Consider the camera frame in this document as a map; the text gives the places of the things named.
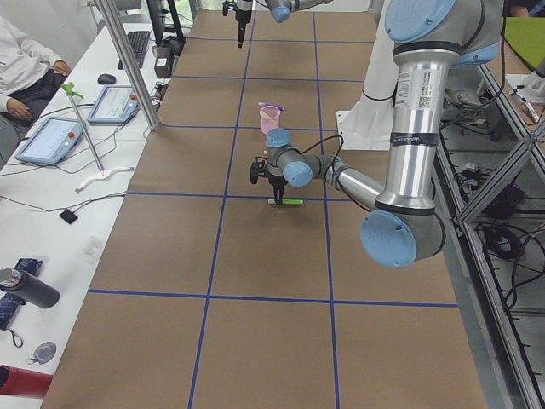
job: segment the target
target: pink cup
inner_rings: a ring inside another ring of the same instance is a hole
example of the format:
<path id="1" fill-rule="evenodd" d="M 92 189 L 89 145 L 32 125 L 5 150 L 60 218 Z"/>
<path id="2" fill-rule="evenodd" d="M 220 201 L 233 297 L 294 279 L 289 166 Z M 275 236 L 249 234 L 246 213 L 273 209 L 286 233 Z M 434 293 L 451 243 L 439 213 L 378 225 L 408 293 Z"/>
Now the pink cup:
<path id="1" fill-rule="evenodd" d="M 280 126 L 280 110 L 272 105 L 266 105 L 259 110 L 261 117 L 261 132 L 265 135 L 269 130 L 274 130 Z"/>

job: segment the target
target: black thermos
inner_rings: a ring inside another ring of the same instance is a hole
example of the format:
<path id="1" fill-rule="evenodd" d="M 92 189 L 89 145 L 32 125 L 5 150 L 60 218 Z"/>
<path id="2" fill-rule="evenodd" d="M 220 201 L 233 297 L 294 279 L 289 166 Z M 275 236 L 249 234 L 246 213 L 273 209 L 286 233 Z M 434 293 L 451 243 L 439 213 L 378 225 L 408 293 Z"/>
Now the black thermos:
<path id="1" fill-rule="evenodd" d="M 59 292 L 25 271 L 6 267 L 0 269 L 0 290 L 10 292 L 40 308 L 53 307 Z"/>

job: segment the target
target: dark pants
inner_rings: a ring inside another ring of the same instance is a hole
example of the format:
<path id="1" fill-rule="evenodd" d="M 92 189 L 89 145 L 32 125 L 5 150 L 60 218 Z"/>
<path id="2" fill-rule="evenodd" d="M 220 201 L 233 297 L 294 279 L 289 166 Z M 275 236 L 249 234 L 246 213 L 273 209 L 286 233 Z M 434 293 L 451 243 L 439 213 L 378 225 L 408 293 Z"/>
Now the dark pants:
<path id="1" fill-rule="evenodd" d="M 43 77 L 33 85 L 21 91 L 15 91 L 10 97 L 25 104 L 32 114 L 32 121 L 25 121 L 15 118 L 13 115 L 3 112 L 3 116 L 21 126 L 31 126 L 32 123 L 42 114 L 51 98 L 57 92 L 66 77 L 53 70 L 48 70 Z"/>

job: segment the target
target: green mat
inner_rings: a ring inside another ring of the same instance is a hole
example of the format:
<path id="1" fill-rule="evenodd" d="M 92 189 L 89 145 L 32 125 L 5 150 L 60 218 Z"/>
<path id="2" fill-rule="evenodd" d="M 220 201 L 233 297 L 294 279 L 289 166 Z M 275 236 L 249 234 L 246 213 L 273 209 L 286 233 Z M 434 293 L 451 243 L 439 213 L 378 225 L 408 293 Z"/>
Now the green mat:
<path id="1" fill-rule="evenodd" d="M 545 58 L 545 18 L 508 17 L 505 39 L 522 61 L 535 70 Z"/>

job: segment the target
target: green clip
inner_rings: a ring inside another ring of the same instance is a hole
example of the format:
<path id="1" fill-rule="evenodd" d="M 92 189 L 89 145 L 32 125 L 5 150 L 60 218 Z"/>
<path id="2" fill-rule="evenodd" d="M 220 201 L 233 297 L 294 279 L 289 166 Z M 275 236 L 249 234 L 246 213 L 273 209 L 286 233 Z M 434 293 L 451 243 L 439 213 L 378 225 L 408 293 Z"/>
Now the green clip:
<path id="1" fill-rule="evenodd" d="M 83 98 L 83 95 L 79 94 L 77 91 L 74 91 L 74 83 L 62 84 L 60 87 L 66 92 L 67 95 L 79 96 L 80 98 Z"/>

